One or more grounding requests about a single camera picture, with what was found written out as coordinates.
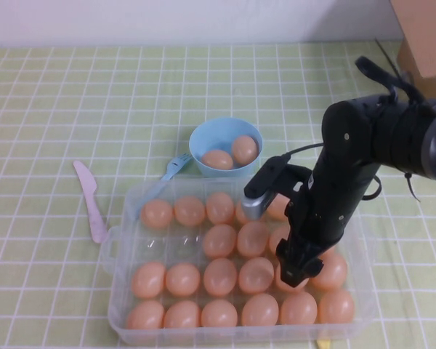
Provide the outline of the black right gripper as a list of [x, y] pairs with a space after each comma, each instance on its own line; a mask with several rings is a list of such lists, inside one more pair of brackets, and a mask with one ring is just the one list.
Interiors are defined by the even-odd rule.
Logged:
[[288, 216], [289, 233], [276, 247], [275, 254], [280, 262], [280, 279], [295, 288], [310, 276], [321, 272], [321, 260], [314, 259], [335, 245], [335, 235], [319, 219], [308, 219], [301, 215]]

